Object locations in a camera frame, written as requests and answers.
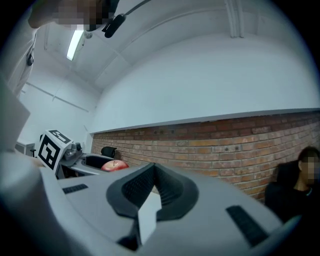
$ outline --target white wall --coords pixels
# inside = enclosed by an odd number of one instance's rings
[[[90,132],[317,109],[312,70],[266,37],[195,37],[149,56],[105,89]]]
[[[20,95],[30,111],[20,138],[38,142],[45,130],[58,129],[76,142],[90,143],[87,130],[100,94],[44,50],[43,32],[38,32],[32,72]]]

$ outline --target chair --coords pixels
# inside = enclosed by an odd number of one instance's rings
[[[101,155],[109,158],[115,158],[116,149],[116,147],[105,146],[101,149]]]

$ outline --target ceiling pipe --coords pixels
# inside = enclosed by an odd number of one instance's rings
[[[231,2],[229,0],[224,0],[225,8],[226,8],[226,13],[228,15],[228,21],[229,21],[229,26],[230,26],[230,36],[232,38],[236,37],[236,31],[235,31],[235,26],[234,26],[234,14],[232,14],[232,6]]]
[[[244,11],[242,9],[241,0],[236,0],[236,5],[238,9],[238,18],[239,18],[239,34],[241,38],[245,37],[245,22],[244,22]]]

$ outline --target white surface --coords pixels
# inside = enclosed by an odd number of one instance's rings
[[[155,231],[156,213],[161,209],[160,195],[151,192],[138,211],[141,243],[144,244]]]
[[[16,141],[17,143],[19,143],[20,145],[23,145],[23,146],[34,146],[35,143],[34,142],[30,142],[24,138],[18,138],[18,140]]]
[[[44,34],[43,27],[37,35],[33,70],[20,96],[30,111],[20,137],[36,142],[38,148],[40,135],[57,129],[75,142],[85,142],[100,94],[44,50]]]
[[[262,36],[185,40],[149,56],[105,89],[89,131],[317,109],[319,82],[307,64],[287,46]]]
[[[0,84],[0,151],[13,151],[30,113],[1,78]]]
[[[141,1],[120,1],[116,15]],[[294,29],[279,11],[267,6],[267,1],[241,2],[245,35],[267,36],[294,47],[294,40],[288,36]],[[113,37],[105,38],[98,29],[91,39],[82,38],[72,62],[66,54],[74,31],[55,23],[48,27],[47,51],[98,90],[112,85],[131,66],[171,44],[209,34],[230,36],[224,0],[152,0],[131,13]]]

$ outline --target fluorescent light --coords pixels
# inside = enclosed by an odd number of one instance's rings
[[[68,53],[66,54],[66,58],[70,61],[74,59],[75,52],[83,32],[84,32],[83,30],[75,30],[73,33],[73,36],[69,45]]]

